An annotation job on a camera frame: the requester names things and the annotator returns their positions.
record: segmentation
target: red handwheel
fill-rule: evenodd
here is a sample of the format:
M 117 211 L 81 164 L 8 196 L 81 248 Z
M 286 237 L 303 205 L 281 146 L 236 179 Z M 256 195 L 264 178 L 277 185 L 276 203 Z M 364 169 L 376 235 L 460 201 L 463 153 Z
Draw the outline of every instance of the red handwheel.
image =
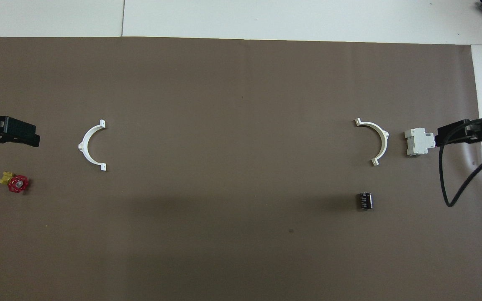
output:
M 12 192 L 18 193 L 22 190 L 25 190 L 27 186 L 29 186 L 29 180 L 26 176 L 15 176 L 8 181 L 8 190 Z

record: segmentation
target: brown mat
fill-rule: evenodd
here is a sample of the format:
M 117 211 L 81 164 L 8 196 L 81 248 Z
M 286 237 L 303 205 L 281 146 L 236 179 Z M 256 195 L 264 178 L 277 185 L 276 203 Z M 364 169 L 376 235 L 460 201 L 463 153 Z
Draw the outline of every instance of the brown mat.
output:
M 0 115 L 0 300 L 482 300 L 482 174 L 403 137 L 478 117 L 470 46 L 0 38 Z

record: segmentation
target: white curved plastic part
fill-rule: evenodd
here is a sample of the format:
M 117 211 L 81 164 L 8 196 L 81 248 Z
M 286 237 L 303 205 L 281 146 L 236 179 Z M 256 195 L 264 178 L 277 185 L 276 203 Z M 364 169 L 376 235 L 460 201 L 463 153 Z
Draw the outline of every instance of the white curved plastic part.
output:
M 85 158 L 87 158 L 89 162 L 91 162 L 92 164 L 99 165 L 101 170 L 106 171 L 107 164 L 97 162 L 88 153 L 88 141 L 90 140 L 90 137 L 92 137 L 92 135 L 94 135 L 95 132 L 101 130 L 102 128 L 105 128 L 105 120 L 100 119 L 100 124 L 93 126 L 90 130 L 88 130 L 85 133 L 85 136 L 83 137 L 83 141 L 79 143 L 79 145 L 77 145 L 77 148 L 83 152 Z
M 371 162 L 373 163 L 373 166 L 379 165 L 379 159 L 384 155 L 386 152 L 386 148 L 388 147 L 388 137 L 390 137 L 390 134 L 383 130 L 380 126 L 374 124 L 373 122 L 365 122 L 360 120 L 360 118 L 356 118 L 354 120 L 356 122 L 356 126 L 368 126 L 370 128 L 373 128 L 377 133 L 379 133 L 380 136 L 380 152 L 375 156 L 375 158 L 371 159 Z

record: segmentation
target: black capacitor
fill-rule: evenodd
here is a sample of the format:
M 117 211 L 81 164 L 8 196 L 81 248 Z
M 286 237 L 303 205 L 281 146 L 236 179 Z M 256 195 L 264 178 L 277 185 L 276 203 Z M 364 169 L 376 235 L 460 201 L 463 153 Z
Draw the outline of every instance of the black capacitor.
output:
M 371 193 L 362 192 L 358 194 L 358 196 L 360 196 L 360 207 L 363 210 L 373 209 L 373 198 L 371 197 Z

